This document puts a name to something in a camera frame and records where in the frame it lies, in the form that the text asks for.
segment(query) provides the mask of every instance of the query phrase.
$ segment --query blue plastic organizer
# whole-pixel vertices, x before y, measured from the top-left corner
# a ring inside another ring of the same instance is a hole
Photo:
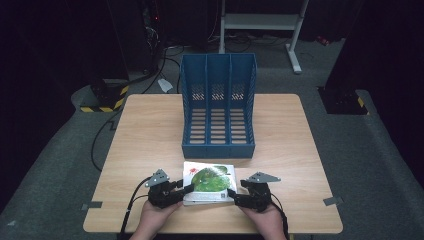
[[[185,158],[251,158],[256,59],[253,53],[182,57]]]

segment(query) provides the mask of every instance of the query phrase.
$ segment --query black cable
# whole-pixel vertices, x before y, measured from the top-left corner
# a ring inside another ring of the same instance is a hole
[[[147,196],[149,196],[149,195],[141,195],[141,196],[138,196],[138,197],[134,198],[133,203],[134,203],[137,199],[140,199],[140,198],[142,198],[142,197],[147,197]]]
[[[180,55],[181,53],[183,53],[185,51],[185,46],[184,45],[181,45],[181,48],[182,48],[182,50],[180,52],[174,53],[172,55],[166,55],[166,56],[167,57],[174,57],[174,56]]]
[[[124,221],[122,222],[122,227],[121,227],[121,232],[119,233],[119,239],[122,240],[124,239],[125,236],[125,228],[127,227],[127,223],[128,223],[128,218],[130,217],[130,213],[131,213],[131,209],[133,206],[133,203],[136,199],[135,199],[135,195],[137,194],[138,190],[140,189],[140,187],[147,181],[150,180],[151,177],[148,177],[146,179],[144,179],[143,181],[141,181],[138,186],[135,188],[133,195],[131,196],[131,200],[128,203],[128,207],[127,207],[127,211],[125,213],[125,217],[124,217]]]
[[[271,202],[271,204],[272,205],[274,205],[274,207],[275,208],[277,208],[277,210],[280,212],[280,215],[281,215],[281,219],[282,219],[282,221],[283,221],[283,231],[284,231],[284,236],[286,236],[286,239],[288,240],[289,239],[289,232],[288,232],[288,230],[289,230],[289,225],[288,225],[288,223],[287,223],[287,216],[286,216],[286,214],[284,213],[284,210],[283,210],[283,207],[282,207],[282,205],[281,205],[281,202],[280,202],[280,200],[278,200],[278,198],[274,195],[274,194],[272,194],[271,193],[271,195],[277,200],[277,202],[280,204],[280,206],[278,206],[277,204],[275,204],[274,202]]]
[[[93,143],[91,144],[91,162],[93,163],[94,167],[99,170],[99,172],[102,171],[102,169],[96,164],[96,161],[94,160],[94,147],[96,145],[96,141],[97,138],[99,137],[100,133],[102,132],[103,128],[106,127],[106,125],[108,123],[110,123],[110,131],[115,131],[116,127],[114,127],[115,121],[111,121],[114,117],[116,117],[119,113],[122,112],[122,109],[120,109],[119,111],[117,111],[112,117],[110,117],[103,125],[102,127],[99,129],[99,131],[97,131],[96,136],[94,137]]]
[[[175,61],[174,59],[172,59],[172,58],[165,58],[166,60],[169,60],[169,61],[172,61],[172,62],[174,62],[175,64],[177,64],[178,65],[178,69],[180,69],[180,64],[177,62],[177,61]],[[180,92],[179,92],[179,88],[180,88],[180,78],[181,78],[181,76],[180,76],[180,74],[178,74],[178,80],[177,80],[177,94],[179,94]]]
[[[156,80],[158,79],[158,77],[159,77],[159,75],[162,73],[162,71],[163,71],[163,67],[165,66],[165,58],[166,58],[166,49],[164,50],[164,53],[163,53],[163,61],[162,61],[162,66],[161,66],[161,68],[159,69],[159,72],[156,74],[156,76],[155,76],[155,78],[153,79],[153,81],[150,83],[150,85],[141,93],[141,94],[144,94],[144,93],[146,93],[152,86],[153,86],[153,83],[155,83],[156,82]]]

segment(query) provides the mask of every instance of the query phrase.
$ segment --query person's arm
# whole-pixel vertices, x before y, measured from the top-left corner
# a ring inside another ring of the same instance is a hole
[[[141,210],[140,223],[130,240],[153,239],[157,232],[163,227],[168,217],[181,205],[183,205],[183,202],[160,209],[153,206],[149,201],[146,201]]]
[[[261,213],[249,208],[239,208],[255,223],[265,240],[287,240],[284,236],[281,214],[274,205],[270,204]]]

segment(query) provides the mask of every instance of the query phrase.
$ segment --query dark background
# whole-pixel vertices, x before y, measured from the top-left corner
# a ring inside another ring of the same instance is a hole
[[[196,6],[190,4],[190,0],[178,2],[184,6],[181,11]],[[299,6],[289,0],[270,0],[266,4],[253,0],[227,2],[228,10],[233,12],[260,10],[264,13],[288,13],[297,12]],[[322,36],[331,42],[347,38],[330,76],[331,86],[362,88],[370,92],[401,155],[423,184],[421,135],[424,131],[420,124],[424,85],[424,33],[420,26],[424,15],[422,4],[415,0],[369,0],[359,11],[363,2],[311,0],[300,39],[314,41],[317,36]],[[90,33],[95,34],[86,39],[87,35],[75,31],[76,26],[85,23],[72,18],[64,0],[17,0],[2,1],[0,4],[3,108],[0,207],[3,209],[44,146],[75,112],[71,95],[93,81],[113,77],[114,74],[125,77],[128,67],[122,53],[116,50],[131,43],[117,40],[116,32],[119,30],[114,28],[112,21],[101,21],[98,27],[91,25]],[[92,4],[98,5],[93,8],[96,9],[93,14],[108,18],[110,10],[105,7],[105,1],[92,1]],[[216,5],[213,4],[216,4],[215,1],[203,3],[203,11],[191,11],[194,18],[203,22],[197,25],[197,29],[186,26],[192,31],[182,29],[195,36],[186,41],[195,41],[193,44],[199,45],[205,43],[205,36],[210,34],[213,28],[211,22],[216,17]],[[174,14],[180,10],[177,7],[172,8]],[[177,20],[167,19],[165,15],[163,24]],[[181,37],[172,31],[168,35]],[[107,56],[106,59],[116,66],[109,75],[102,75],[102,69],[93,64],[93,59],[98,57],[94,54],[96,47],[87,46],[87,41],[100,40],[101,44],[99,42],[97,47],[103,46],[101,51]]]

